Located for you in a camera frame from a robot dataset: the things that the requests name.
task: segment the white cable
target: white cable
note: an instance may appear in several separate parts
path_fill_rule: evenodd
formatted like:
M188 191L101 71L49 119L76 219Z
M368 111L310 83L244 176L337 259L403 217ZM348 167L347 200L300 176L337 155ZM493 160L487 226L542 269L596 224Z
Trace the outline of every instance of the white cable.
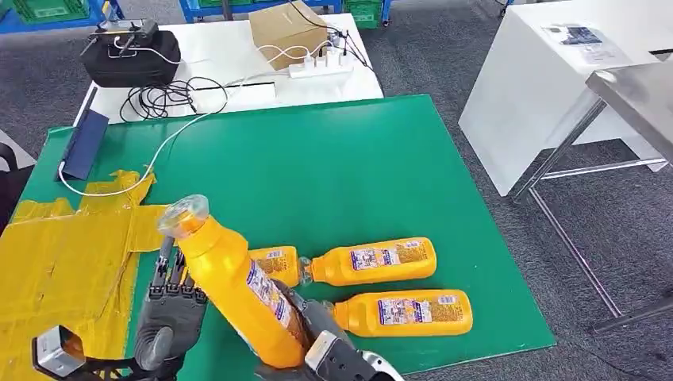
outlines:
M317 52L320 48L322 48L322 47L325 46L326 44L332 45L332 43L329 42L329 41L327 41L327 40L322 41L322 42L321 42L321 43L320 43L320 44L319 44L319 45L318 45L312 52L309 51L309 49L308 49L306 46L297 46L297 45L295 45L295 46L290 46L290 47L287 48L287 49L281 49L281 48L279 48L279 47L277 47L277 46L275 46L275 45L262 45L262 46L258 47L257 50L259 51L259 50L264 49L264 48L276 48L276 49L278 49L278 51L280 52L279 54L280 54L281 56L289 57L289 58L291 58L291 59L293 59L293 60L303 60L303 59L304 59L305 57L307 57L307 56L312 56L315 52ZM306 50L306 55L305 55L305 56L301 56L301 57L296 57L296 56L291 56L290 54L287 54L287 53L286 53L288 50L296 49L296 48L302 48L302 49Z
M315 50L313 50L313 52L316 52L316 51L317 51L323 44L324 44L324 43L321 43L321 45L318 45L318 47L315 48ZM115 45L115 47L117 46L117 39L116 39L116 38L115 38L115 41L114 41L114 45ZM261 48L264 48L264 46L260 46L259 48L257 48L257 51L259 51ZM282 55L286 55L286 56L288 56L288 55L286 54L286 51L289 50L289 49L291 49L291 48L296 48L296 47L290 47L290 48L285 49L285 50L282 50L282 49L278 48L278 50L280 50L280 53L279 53L277 56L275 56L275 57L271 58L270 60L268 60L267 63L269 64L269 63L273 62L274 60L276 60L278 57L280 57L280 56L282 56ZM248 76L246 76L245 78L243 78L243 79L241 79L241 80L236 80L236 81L233 81L233 82L230 82L230 83L227 83L226 85L224 85L223 87L225 88L225 91L226 91L226 87L227 87L227 86L230 86L230 85L232 85L232 84L234 84L234 83L238 83L238 82L240 82L240 85L238 86L238 88L236 89L236 91L235 91L231 96L229 96L229 97L225 97L225 107L226 107L227 103L229 103L229 102L234 98L234 96L236 96L236 95L238 94L238 92L240 91L240 89L241 89L241 88L243 87L243 85L245 84L245 81L247 81L247 80L250 79L250 78L254 78L254 77L256 77L256 76L259 76L259 75L248 75ZM169 141L171 141L171 139L173 139L174 137L177 137L182 131L184 131L184 130L185 130L187 127L189 127L190 125L193 125L194 123L196 123L197 121L200 121L200 120L203 119L204 117L207 117L207 116L212 115L212 114L215 114L215 113L216 113L216 112L213 111L213 112L210 112L210 113L207 113L207 114L203 114L203 115L200 115L200 116L198 116L198 117L192 119L191 121L187 122L184 126L182 126L180 129L178 129L177 131L175 131L174 133L172 133L171 135L169 135L166 139L164 139L163 142L160 144L160 146L156 149L156 152L154 153L154 156L152 157L152 160L149 162L149 165L148 165L147 170L145 171L144 175L140 178L140 180L137 181L137 183L133 184L131 187L128 187L128 188L126 188L126 189L124 189L124 190L118 190L118 191L116 191L116 192L111 192L111 193L101 193L101 194L80 192L79 190L76 190L76 189L73 188L70 184L68 184L67 181L65 181L65 178L63 177L63 168L65 167L65 161L61 161L61 163L59 164L59 178L60 178L60 180L61 180L61 183L63 183L63 184L66 186L66 188L69 189L70 191L73 191L73 192L75 192L76 194L79 194L79 195L81 195L81 196L87 196L87 197L106 197L106 196L115 196L115 195L117 195L117 194L123 194L123 193L126 193L126 192L132 190L133 188L139 186L139 185L140 185L140 184L141 184L141 183L142 183L142 182L149 176L150 172L152 172L152 168L154 167L154 163L156 162L156 158L159 157L159 153L161 152L161 150L163 149L163 147L166 145L166 143L168 143Z
M117 37L114 38L114 47L121 50L121 49L123 49L124 47L123 47L123 46L119 46L119 38L120 38L119 36L117 36ZM180 65L180 61L178 61L178 62L171 61L171 60L169 60L168 58L164 57L163 54L157 52L156 50L154 50L154 49L152 49L152 48L137 48L137 47L131 47L131 46L129 46L129 47L126 48L126 50L145 50L145 51L147 51L147 52L154 52L154 54L156 54L156 55L158 55L159 57L163 58L163 60L166 61L166 62L168 62L169 64Z

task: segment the blue shelf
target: blue shelf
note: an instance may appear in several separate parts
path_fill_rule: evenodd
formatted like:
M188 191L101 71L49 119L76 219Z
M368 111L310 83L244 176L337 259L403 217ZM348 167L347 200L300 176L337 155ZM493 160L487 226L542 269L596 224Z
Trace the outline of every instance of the blue shelf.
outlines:
M271 6L277 6L286 3L287 0L277 0L273 2L253 2L252 4L231 5L232 13L249 13L256 10L263 10ZM341 13L341 0L304 0L308 6L333 6L334 13ZM197 0L180 0L180 5L183 8L185 20L187 22L194 22L194 17L205 17L222 14L221 6L208 6L201 8Z
M0 20L0 34L95 26L104 20L103 13L101 11L102 3L103 0L89 0L88 18L82 18L79 20L45 22L43 24L24 24L23 21L21 21L19 15L14 10L10 10L7 12L5 17ZM116 13L119 18L123 18L123 14L119 9L117 0L110 0L110 5L113 7L113 12Z

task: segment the black bag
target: black bag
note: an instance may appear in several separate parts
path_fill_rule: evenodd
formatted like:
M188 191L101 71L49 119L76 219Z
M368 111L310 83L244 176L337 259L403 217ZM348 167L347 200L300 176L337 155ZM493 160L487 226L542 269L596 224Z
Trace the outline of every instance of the black bag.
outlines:
M180 61L180 48L175 35L166 30L154 33L152 48L173 62ZM173 81L178 66L147 50L127 51L118 57L119 49L98 41L85 50L80 59L91 79L100 87L142 87L167 85Z

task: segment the green crate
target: green crate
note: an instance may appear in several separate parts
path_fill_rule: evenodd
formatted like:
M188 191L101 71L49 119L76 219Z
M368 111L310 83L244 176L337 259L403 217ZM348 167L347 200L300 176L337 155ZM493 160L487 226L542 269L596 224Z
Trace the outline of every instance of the green crate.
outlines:
M0 0L0 20L2 20L12 7L12 0Z
M358 29L376 29L381 22L381 2L347 0L345 11L353 15Z
M13 8L26 24L89 17L87 0L13 0Z
M229 0L231 6L242 6L252 4L252 0ZM209 6L222 6L222 0L198 0L198 6L208 8Z

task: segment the green mat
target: green mat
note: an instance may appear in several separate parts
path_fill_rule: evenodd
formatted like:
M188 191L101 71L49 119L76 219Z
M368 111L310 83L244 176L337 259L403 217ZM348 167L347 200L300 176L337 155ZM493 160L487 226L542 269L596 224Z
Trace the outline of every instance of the green mat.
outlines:
M111 125L89 180L108 180L120 168L142 172L161 140L188 120ZM78 205L79 197L52 181L70 133L50 132L23 198L46 202L68 196ZM341 245L430 238L438 265L428 279L298 288L307 298L330 301L365 291L466 291L475 320L463 336L355 338L359 348L379 353L400 372L554 344L427 95L210 116L167 146L156 162L156 177L146 204L204 194L215 218L241 232L251 248L291 244L312 257ZM140 259L129 343L155 258L149 253ZM210 306L180 379L254 379L256 363Z

